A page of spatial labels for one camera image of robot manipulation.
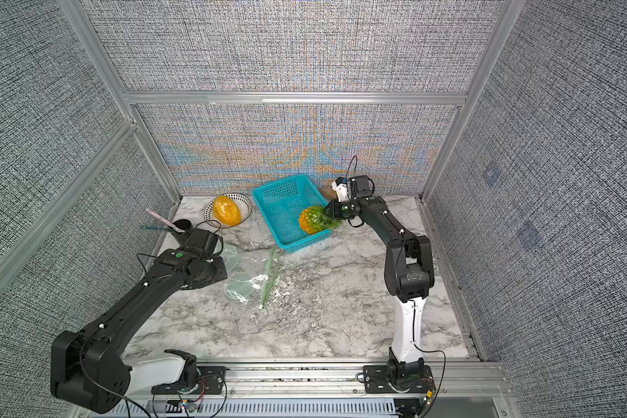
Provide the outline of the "clear zip-top bag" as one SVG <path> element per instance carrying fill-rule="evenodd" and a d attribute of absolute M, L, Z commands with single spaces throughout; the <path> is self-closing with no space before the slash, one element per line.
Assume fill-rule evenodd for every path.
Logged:
<path fill-rule="evenodd" d="M 225 295 L 231 301 L 265 309 L 280 277 L 278 247 L 243 251 L 227 245 L 221 253 L 226 265 Z"/>

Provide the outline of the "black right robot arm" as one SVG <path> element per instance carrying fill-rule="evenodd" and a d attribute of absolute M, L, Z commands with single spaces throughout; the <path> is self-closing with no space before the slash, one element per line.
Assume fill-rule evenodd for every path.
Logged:
<path fill-rule="evenodd" d="M 389 349 L 397 367 L 419 362 L 421 322 L 429 291 L 435 285 L 430 239 L 407 229 L 392 214 L 387 202 L 374 194 L 374 182 L 366 175 L 339 177 L 331 185 L 336 194 L 325 214 L 333 219 L 358 218 L 386 247 L 384 281 L 395 301 L 395 332 Z"/>

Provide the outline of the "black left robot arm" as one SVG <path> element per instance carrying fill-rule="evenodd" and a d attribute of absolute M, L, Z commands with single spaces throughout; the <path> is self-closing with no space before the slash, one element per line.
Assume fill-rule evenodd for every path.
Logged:
<path fill-rule="evenodd" d="M 173 294 L 226 280 L 217 233 L 193 229 L 182 244 L 155 258 L 143 279 L 97 320 L 77 332 L 64 331 L 52 343 L 51 393 L 57 399 L 104 414 L 143 388 L 198 381 L 197 359 L 172 349 L 155 360 L 127 365 L 126 346 Z"/>

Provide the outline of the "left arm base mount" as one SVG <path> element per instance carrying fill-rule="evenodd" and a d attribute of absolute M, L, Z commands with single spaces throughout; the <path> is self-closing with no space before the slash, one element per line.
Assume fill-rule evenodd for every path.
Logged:
<path fill-rule="evenodd" d="M 152 395 L 220 395 L 226 385 L 226 367 L 199 366 L 197 357 L 178 349 L 164 351 L 171 360 L 182 360 L 177 379 L 151 388 Z"/>

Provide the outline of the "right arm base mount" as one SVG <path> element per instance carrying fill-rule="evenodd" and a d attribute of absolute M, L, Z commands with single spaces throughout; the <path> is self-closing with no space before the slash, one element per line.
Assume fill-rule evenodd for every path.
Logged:
<path fill-rule="evenodd" d="M 425 394 L 436 389 L 431 367 L 423 358 L 417 362 L 389 360 L 385 365 L 366 365 L 359 374 L 359 382 L 367 394 Z"/>

